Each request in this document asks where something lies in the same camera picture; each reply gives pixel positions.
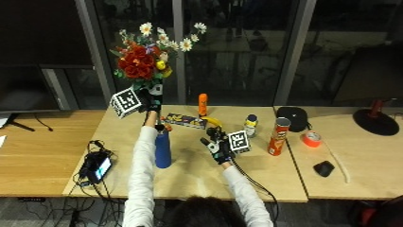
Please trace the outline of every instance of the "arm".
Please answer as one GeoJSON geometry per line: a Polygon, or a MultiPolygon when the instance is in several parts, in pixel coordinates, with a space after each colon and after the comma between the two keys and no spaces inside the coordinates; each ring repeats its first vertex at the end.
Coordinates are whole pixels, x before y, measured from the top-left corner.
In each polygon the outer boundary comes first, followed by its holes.
{"type": "Polygon", "coordinates": [[[130,199],[126,203],[124,227],[154,227],[155,210],[155,122],[158,113],[151,111],[134,149],[130,176],[130,199]]]}
{"type": "Polygon", "coordinates": [[[271,214],[249,180],[231,162],[223,163],[223,167],[225,169],[224,175],[229,183],[229,189],[239,202],[248,226],[272,227],[271,214]]]}

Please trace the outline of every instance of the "hand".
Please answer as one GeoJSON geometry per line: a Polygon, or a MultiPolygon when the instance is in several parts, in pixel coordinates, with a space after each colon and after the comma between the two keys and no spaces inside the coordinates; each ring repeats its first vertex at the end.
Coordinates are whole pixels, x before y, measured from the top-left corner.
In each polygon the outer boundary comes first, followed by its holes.
{"type": "Polygon", "coordinates": [[[205,144],[205,146],[211,150],[213,159],[216,160],[219,165],[221,165],[223,163],[225,163],[231,160],[229,144],[227,141],[220,141],[219,144],[216,144],[216,143],[209,142],[205,138],[203,138],[201,142],[205,144]]]}
{"type": "Polygon", "coordinates": [[[156,112],[162,111],[162,102],[163,102],[163,100],[159,100],[156,98],[156,96],[154,96],[150,93],[148,89],[142,89],[138,92],[138,97],[139,97],[140,102],[143,104],[143,106],[139,108],[140,113],[150,112],[150,111],[156,111],[156,112]]]}

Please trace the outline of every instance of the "white flower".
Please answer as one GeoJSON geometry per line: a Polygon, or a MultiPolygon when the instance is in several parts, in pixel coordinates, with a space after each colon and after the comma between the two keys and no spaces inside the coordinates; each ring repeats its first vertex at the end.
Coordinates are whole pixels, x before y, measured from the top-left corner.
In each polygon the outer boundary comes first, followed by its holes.
{"type": "Polygon", "coordinates": [[[204,23],[196,23],[195,28],[200,30],[201,34],[204,34],[204,32],[207,31],[207,26],[204,25],[204,23]]]}
{"type": "Polygon", "coordinates": [[[175,49],[179,50],[179,43],[176,41],[170,42],[170,46],[175,49]]]}
{"type": "Polygon", "coordinates": [[[127,36],[127,30],[126,30],[126,29],[122,29],[120,32],[119,32],[119,34],[120,34],[122,36],[127,36]]]}
{"type": "Polygon", "coordinates": [[[200,37],[199,37],[199,35],[192,34],[191,39],[193,42],[197,42],[200,40],[200,37]]]}
{"type": "Polygon", "coordinates": [[[143,24],[140,27],[140,31],[144,36],[150,36],[152,34],[152,23],[148,22],[147,24],[143,24]]]}
{"type": "Polygon", "coordinates": [[[192,41],[188,38],[185,38],[184,41],[180,42],[180,49],[184,52],[192,50],[192,41]]]}
{"type": "Polygon", "coordinates": [[[164,30],[162,27],[159,27],[159,28],[156,29],[156,31],[158,31],[159,33],[162,33],[162,34],[166,34],[166,30],[164,30]]]}
{"type": "Polygon", "coordinates": [[[170,41],[158,41],[156,44],[159,46],[163,46],[163,45],[170,46],[170,41]]]}
{"type": "Polygon", "coordinates": [[[168,35],[164,33],[164,34],[159,34],[159,39],[160,41],[163,41],[164,43],[167,43],[170,41],[170,38],[168,38],[168,35]]]}

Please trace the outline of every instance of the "water bottle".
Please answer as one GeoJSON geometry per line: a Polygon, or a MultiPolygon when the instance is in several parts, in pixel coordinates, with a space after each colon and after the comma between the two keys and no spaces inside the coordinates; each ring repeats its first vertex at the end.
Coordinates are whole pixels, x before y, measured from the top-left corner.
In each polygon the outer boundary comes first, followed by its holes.
{"type": "Polygon", "coordinates": [[[172,147],[170,142],[170,132],[164,125],[156,125],[159,135],[155,139],[155,164],[159,168],[168,168],[172,165],[172,147]]]}

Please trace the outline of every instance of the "snack box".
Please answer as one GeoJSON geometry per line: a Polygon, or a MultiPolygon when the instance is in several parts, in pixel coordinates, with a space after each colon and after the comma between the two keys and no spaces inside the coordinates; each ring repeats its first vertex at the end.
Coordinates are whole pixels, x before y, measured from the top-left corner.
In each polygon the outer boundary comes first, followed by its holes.
{"type": "Polygon", "coordinates": [[[207,120],[195,116],[188,116],[178,113],[170,113],[166,121],[171,124],[183,125],[187,127],[205,130],[207,120]]]}

